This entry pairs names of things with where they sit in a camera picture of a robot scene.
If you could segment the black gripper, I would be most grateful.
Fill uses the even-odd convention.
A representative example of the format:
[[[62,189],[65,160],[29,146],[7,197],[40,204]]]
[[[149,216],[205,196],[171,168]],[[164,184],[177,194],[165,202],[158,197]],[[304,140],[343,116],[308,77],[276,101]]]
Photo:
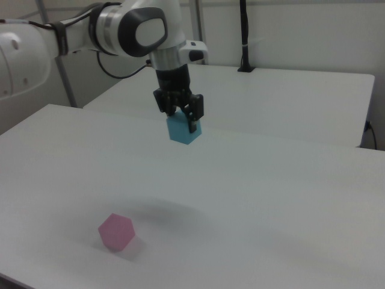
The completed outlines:
[[[203,95],[192,93],[188,66],[174,70],[157,70],[159,88],[153,92],[159,110],[172,117],[177,108],[188,118],[189,133],[197,130],[198,120],[204,116]]]

